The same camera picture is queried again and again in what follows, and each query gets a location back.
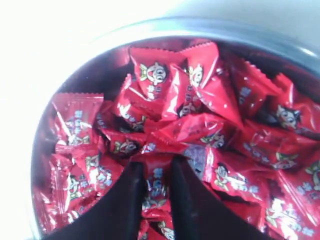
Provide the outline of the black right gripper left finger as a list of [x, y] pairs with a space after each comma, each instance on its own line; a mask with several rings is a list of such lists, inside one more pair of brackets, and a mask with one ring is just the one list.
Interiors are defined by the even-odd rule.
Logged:
[[46, 240], [136, 240], [145, 194], [144, 166], [131, 162], [90, 210]]

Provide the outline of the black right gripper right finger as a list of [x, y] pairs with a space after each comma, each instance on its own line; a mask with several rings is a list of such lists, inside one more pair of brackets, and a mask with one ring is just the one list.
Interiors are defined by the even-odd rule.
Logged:
[[170, 204], [177, 240], [268, 240], [202, 184], [183, 156], [170, 164]]

